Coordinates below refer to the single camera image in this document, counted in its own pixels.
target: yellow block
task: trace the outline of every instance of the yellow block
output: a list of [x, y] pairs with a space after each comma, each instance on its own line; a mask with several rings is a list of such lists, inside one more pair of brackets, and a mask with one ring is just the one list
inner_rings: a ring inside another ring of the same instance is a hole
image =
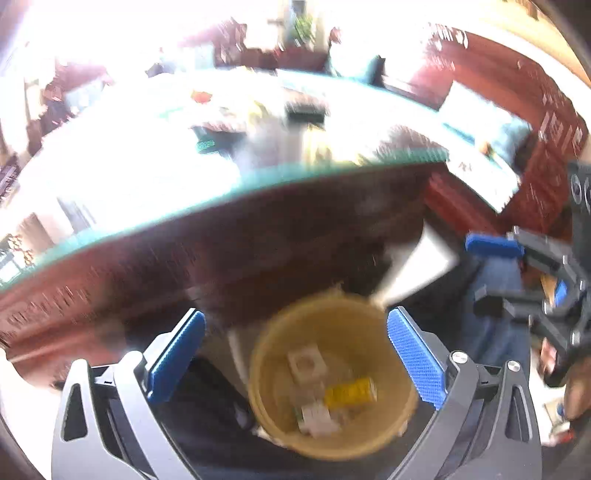
[[328, 408], [354, 407], [377, 399], [374, 382], [369, 377], [327, 388], [324, 394], [324, 404]]

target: blue gripper pad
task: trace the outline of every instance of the blue gripper pad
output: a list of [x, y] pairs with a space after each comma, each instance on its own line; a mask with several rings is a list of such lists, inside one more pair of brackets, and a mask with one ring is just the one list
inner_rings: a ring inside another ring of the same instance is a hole
[[386, 325], [388, 337], [418, 394], [439, 410], [446, 398], [443, 368], [399, 309], [389, 313]]
[[466, 235], [466, 251], [483, 257], [521, 258], [525, 255], [525, 248], [515, 240], [482, 233]]
[[554, 304], [560, 305], [564, 299], [566, 298], [567, 288], [566, 283], [564, 281], [559, 281], [556, 285], [556, 289], [554, 291]]
[[157, 404], [170, 400], [205, 336], [205, 325], [205, 315], [194, 312], [174, 328], [173, 338], [148, 372], [148, 402]]

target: cushion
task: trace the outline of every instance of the cushion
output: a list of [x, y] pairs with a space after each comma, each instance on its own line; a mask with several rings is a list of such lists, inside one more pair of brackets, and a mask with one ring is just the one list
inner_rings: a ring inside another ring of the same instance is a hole
[[215, 67], [215, 48], [213, 43], [181, 49], [179, 68], [184, 72], [212, 69]]
[[380, 56], [365, 51], [362, 43], [333, 43], [330, 46], [326, 71], [334, 77], [344, 77], [371, 85], [379, 66], [383, 67]]
[[466, 140], [488, 143], [494, 154], [509, 165], [532, 131], [525, 120], [457, 82], [453, 82], [439, 115], [445, 125]]

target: blue cushion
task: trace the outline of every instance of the blue cushion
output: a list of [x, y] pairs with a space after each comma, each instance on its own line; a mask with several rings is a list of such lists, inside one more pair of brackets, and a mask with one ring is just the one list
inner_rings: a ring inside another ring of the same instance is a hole
[[445, 125], [466, 140], [487, 141], [509, 165], [532, 131], [525, 120], [457, 82], [453, 82], [439, 115]]
[[345, 47], [333, 43], [330, 46], [326, 70], [334, 77], [371, 84], [378, 66], [379, 56], [364, 51], [362, 46], [357, 44]]

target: sofa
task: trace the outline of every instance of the sofa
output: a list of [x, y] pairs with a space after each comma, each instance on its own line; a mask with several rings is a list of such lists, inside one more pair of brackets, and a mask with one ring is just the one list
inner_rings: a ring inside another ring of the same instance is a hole
[[[410, 78], [408, 72], [399, 75], [398, 59], [386, 57], [370, 83], [439, 110], [453, 82], [458, 82], [532, 127], [515, 156], [514, 170], [521, 187], [501, 213], [451, 173], [431, 178], [428, 207], [459, 236], [469, 231], [503, 234], [518, 225], [567, 239], [570, 225], [563, 212], [569, 196], [566, 163], [579, 157], [587, 140], [584, 119], [555, 81], [528, 57], [457, 28], [430, 24], [426, 31], [417, 50], [421, 61]], [[329, 48], [339, 42], [340, 31], [334, 28]], [[241, 64], [323, 73], [328, 56], [328, 52], [305, 47], [268, 52], [244, 49]]]

